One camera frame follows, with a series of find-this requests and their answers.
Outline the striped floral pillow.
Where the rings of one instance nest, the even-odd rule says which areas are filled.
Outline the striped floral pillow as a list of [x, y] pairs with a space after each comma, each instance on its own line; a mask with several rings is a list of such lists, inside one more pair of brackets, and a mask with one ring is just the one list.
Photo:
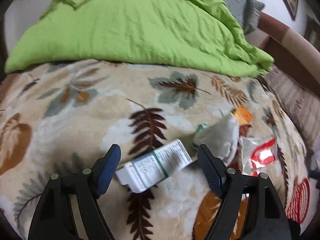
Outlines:
[[262, 78], [302, 134], [306, 145], [314, 151], [319, 150], [319, 98], [276, 65]]

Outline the red plastic mesh basket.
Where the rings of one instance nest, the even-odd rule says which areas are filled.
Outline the red plastic mesh basket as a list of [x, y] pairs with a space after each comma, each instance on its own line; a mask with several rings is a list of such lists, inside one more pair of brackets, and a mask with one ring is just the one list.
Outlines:
[[297, 183], [293, 188], [293, 195], [286, 210], [286, 217], [299, 224], [302, 224], [306, 218], [310, 203], [310, 185], [307, 178], [304, 178], [300, 183]]

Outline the green quilt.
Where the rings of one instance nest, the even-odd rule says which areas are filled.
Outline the green quilt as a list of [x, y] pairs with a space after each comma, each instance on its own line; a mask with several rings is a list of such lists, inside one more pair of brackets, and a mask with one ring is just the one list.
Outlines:
[[266, 74], [274, 62], [246, 41], [223, 0], [52, 0], [11, 51], [5, 71], [84, 59], [234, 77]]

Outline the white sock green cuff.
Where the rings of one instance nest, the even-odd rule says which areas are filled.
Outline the white sock green cuff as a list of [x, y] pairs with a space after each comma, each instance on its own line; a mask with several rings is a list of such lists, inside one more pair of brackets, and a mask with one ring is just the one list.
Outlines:
[[191, 145], [196, 150], [205, 144], [214, 157], [220, 158], [228, 166], [236, 154], [239, 132], [238, 120], [229, 113], [211, 126], [199, 125]]

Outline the brown upholstered headboard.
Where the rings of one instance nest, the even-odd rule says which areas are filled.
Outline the brown upholstered headboard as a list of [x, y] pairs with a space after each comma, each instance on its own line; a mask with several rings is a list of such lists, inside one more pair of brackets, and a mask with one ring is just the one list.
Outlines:
[[262, 12], [258, 28], [246, 35], [246, 40], [270, 54], [275, 66], [319, 96], [320, 54], [303, 36]]

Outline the grey quilted pillow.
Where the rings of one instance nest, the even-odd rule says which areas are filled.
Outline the grey quilted pillow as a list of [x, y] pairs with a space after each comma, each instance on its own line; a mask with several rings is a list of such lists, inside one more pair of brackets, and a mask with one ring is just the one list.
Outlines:
[[248, 35], [258, 28], [260, 14], [265, 4], [258, 0], [223, 0], [239, 25]]

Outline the white blue medicine box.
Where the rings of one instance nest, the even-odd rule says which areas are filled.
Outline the white blue medicine box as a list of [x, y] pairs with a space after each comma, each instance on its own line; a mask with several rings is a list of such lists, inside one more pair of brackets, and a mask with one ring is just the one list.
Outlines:
[[142, 193], [193, 162], [180, 140], [153, 150], [117, 169], [121, 185], [133, 193]]

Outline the red white plastic bag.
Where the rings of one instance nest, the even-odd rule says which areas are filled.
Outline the red white plastic bag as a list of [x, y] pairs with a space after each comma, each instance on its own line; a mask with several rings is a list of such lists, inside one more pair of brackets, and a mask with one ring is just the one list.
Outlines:
[[277, 139], [271, 137], [240, 137], [235, 158], [228, 166], [244, 175], [257, 177], [268, 165], [277, 160]]

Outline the orange medicine box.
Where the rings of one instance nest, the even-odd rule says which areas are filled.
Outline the orange medicine box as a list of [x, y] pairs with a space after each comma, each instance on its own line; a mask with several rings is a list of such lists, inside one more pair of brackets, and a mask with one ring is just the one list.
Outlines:
[[239, 126], [250, 125], [253, 119], [253, 115], [243, 105], [240, 105], [232, 114], [238, 121]]

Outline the leaf pattern blanket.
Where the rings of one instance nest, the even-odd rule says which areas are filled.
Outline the leaf pattern blanket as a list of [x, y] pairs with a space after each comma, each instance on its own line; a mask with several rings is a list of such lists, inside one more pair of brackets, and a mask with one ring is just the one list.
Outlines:
[[[188, 153], [201, 124], [243, 105], [253, 115], [242, 137], [277, 139], [278, 160], [263, 169], [285, 211], [295, 179], [308, 179], [306, 145], [276, 97], [256, 79], [194, 69], [86, 60], [45, 63], [1, 83], [1, 210], [26, 239], [49, 177], [91, 167], [112, 144], [121, 162], [173, 140]], [[305, 230], [317, 206], [310, 183]]]

